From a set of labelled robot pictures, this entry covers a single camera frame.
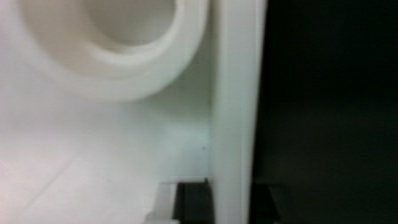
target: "white floor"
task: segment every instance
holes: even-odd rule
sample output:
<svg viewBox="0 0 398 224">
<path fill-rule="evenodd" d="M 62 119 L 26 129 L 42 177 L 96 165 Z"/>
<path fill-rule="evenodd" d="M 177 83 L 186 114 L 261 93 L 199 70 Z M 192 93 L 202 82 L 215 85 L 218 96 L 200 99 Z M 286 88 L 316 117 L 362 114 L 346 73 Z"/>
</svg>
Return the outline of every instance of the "white floor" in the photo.
<svg viewBox="0 0 398 224">
<path fill-rule="evenodd" d="M 1 224 L 138 224 L 158 183 L 209 175 L 209 73 L 200 53 L 158 96 L 92 102 L 23 66 L 0 40 Z"/>
</svg>

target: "white partition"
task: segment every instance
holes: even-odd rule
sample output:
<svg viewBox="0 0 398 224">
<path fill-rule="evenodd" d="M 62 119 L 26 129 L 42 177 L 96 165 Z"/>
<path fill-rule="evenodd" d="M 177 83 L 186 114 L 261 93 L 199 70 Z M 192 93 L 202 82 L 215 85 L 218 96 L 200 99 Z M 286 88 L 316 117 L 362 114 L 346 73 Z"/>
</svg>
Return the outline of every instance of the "white partition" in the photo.
<svg viewBox="0 0 398 224">
<path fill-rule="evenodd" d="M 264 0 L 215 4 L 211 182 L 216 224 L 247 224 Z"/>
</svg>

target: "white wall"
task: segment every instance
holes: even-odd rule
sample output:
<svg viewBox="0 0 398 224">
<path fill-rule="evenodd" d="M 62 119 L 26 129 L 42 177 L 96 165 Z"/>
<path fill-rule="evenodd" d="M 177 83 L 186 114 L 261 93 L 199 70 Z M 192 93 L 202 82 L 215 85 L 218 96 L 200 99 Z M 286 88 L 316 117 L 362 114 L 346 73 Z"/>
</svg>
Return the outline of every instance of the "white wall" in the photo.
<svg viewBox="0 0 398 224">
<path fill-rule="evenodd" d="M 0 223 L 142 223 L 158 183 L 209 175 L 208 47 L 165 92 L 101 103 L 64 92 L 0 39 Z"/>
</svg>

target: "black object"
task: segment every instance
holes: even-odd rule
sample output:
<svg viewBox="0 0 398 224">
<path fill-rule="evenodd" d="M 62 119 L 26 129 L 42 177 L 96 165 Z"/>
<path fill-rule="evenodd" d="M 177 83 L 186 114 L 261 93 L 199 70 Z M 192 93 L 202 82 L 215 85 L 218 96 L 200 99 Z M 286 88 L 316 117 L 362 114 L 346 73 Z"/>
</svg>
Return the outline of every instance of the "black object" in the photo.
<svg viewBox="0 0 398 224">
<path fill-rule="evenodd" d="M 268 2 L 252 175 L 286 224 L 398 221 L 396 9 L 396 0 Z"/>
<path fill-rule="evenodd" d="M 172 219 L 181 224 L 215 224 L 213 196 L 208 182 L 179 183 Z"/>
<path fill-rule="evenodd" d="M 252 201 L 257 203 L 257 206 L 252 207 L 252 224 L 273 224 L 280 220 L 279 211 L 275 208 L 275 201 L 270 195 L 270 188 L 264 183 L 252 184 Z"/>
</svg>

